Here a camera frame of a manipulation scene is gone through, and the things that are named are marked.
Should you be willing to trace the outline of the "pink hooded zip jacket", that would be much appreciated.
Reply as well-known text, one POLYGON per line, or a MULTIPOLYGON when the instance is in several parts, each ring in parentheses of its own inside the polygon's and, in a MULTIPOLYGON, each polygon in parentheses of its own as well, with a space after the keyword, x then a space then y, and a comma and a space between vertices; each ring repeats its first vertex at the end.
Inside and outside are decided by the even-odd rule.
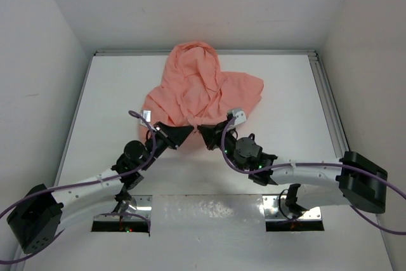
POLYGON ((212 46, 192 41, 172 49, 160 84, 146 95, 141 110, 150 111, 150 124, 216 125, 231 109, 241 108, 249 116, 263 89, 261 78, 223 71, 212 46))

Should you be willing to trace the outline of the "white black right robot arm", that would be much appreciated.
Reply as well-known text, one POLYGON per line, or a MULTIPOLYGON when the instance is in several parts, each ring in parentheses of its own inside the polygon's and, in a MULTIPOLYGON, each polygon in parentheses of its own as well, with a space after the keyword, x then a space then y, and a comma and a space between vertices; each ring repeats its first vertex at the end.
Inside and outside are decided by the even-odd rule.
POLYGON ((226 163, 261 186, 288 185, 283 212, 294 216, 314 207, 348 205, 361 211, 383 214, 386 210, 388 173, 363 155, 346 151, 336 161, 281 162, 266 154, 255 135, 234 135, 231 121, 200 125, 208 150, 220 149, 226 163))

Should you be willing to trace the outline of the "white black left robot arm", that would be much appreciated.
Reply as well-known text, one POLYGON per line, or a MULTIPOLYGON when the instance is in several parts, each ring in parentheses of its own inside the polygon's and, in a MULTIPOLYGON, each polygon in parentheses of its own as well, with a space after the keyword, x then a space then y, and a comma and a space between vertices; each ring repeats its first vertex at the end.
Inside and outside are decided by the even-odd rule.
POLYGON ((148 169, 166 149, 177 149, 193 126, 173 127, 158 122, 146 142, 126 144, 116 163, 104 172, 73 185, 47 188, 36 185, 13 205, 7 223, 23 253, 43 250, 75 221, 113 213, 139 184, 141 170, 148 169))

